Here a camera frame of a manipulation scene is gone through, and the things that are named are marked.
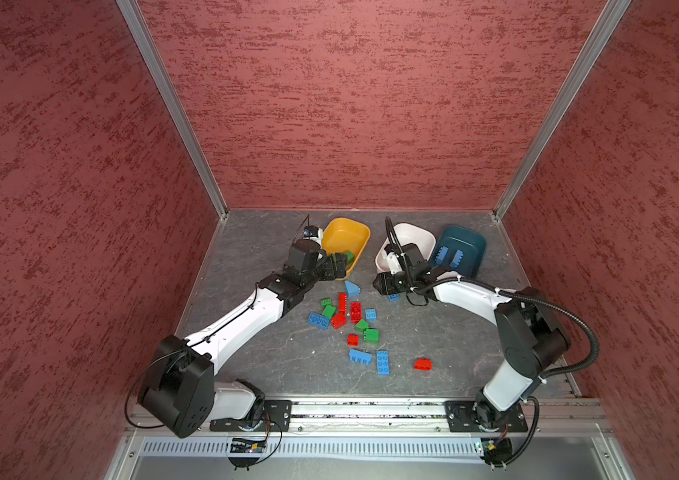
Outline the blue sloped lego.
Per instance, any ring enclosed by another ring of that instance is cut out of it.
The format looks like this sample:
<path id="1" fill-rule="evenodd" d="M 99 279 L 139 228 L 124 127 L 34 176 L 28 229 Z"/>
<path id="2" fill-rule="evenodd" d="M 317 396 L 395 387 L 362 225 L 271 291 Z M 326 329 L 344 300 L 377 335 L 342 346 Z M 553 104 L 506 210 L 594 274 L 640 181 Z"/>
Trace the blue sloped lego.
<path id="1" fill-rule="evenodd" d="M 349 296 L 349 298 L 359 297 L 359 295 L 361 295 L 361 288 L 349 280 L 345 280 L 345 290 L 347 290 L 347 296 Z"/>

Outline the red sloped lego front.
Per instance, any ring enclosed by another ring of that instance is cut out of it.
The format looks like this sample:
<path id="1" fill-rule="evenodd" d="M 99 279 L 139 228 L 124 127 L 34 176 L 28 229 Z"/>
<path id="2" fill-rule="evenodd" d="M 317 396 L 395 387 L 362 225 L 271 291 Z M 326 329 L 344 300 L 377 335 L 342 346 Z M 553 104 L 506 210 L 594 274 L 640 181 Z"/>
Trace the red sloped lego front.
<path id="1" fill-rule="evenodd" d="M 417 371 L 431 371 L 433 369 L 433 362 L 427 358 L 419 358 L 415 360 L 413 369 Z"/>

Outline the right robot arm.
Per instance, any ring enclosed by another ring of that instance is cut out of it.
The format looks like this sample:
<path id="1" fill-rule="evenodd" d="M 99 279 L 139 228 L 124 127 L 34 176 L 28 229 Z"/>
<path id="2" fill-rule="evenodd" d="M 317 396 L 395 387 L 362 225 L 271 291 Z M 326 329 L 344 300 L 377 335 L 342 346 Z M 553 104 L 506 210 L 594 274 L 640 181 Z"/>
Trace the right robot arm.
<path id="1" fill-rule="evenodd" d="M 373 281 L 380 294 L 417 294 L 463 308 L 497 328 L 503 363 L 475 395 L 473 406 L 473 422 L 482 430 L 495 431 L 505 424 L 509 411 L 543 384 L 543 372 L 571 346 L 555 312 L 541 304 L 533 288 L 503 290 L 433 267 L 414 243 L 387 243 L 381 258 L 387 270 Z"/>

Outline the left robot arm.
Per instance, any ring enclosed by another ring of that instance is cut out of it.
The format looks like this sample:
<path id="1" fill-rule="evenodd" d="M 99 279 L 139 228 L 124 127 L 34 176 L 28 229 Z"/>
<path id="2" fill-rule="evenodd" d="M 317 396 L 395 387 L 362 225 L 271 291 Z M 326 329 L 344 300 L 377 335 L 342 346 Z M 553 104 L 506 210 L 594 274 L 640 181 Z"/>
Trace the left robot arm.
<path id="1" fill-rule="evenodd" d="M 252 384 L 216 381 L 221 367 L 256 334 L 283 318 L 315 284 L 347 275 L 347 254 L 329 254 L 319 241 L 292 242 L 283 268 L 260 280 L 249 298 L 209 326 L 185 337 L 165 337 L 131 388 L 137 404 L 160 427 L 187 438 L 205 421 L 264 418 L 264 394 Z"/>

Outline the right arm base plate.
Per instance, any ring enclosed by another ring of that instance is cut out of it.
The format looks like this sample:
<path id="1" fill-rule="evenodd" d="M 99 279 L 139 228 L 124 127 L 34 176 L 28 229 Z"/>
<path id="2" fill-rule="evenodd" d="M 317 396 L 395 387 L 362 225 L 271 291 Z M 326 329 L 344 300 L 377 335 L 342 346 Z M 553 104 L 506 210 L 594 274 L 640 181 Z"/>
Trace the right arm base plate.
<path id="1" fill-rule="evenodd" d="M 521 433 L 529 431 L 519 402 L 505 411 L 489 402 L 475 400 L 445 401 L 445 418 L 451 433 Z"/>

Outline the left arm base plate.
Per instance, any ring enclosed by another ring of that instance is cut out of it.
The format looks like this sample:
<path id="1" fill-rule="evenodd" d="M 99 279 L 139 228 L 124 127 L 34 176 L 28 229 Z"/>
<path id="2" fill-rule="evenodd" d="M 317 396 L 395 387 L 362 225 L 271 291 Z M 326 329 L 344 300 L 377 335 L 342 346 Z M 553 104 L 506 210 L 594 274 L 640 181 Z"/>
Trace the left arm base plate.
<path id="1" fill-rule="evenodd" d="M 254 412 L 241 420 L 211 420 L 211 432 L 266 433 L 267 431 L 287 432 L 291 422 L 293 402 L 291 400 L 263 400 L 254 406 Z"/>

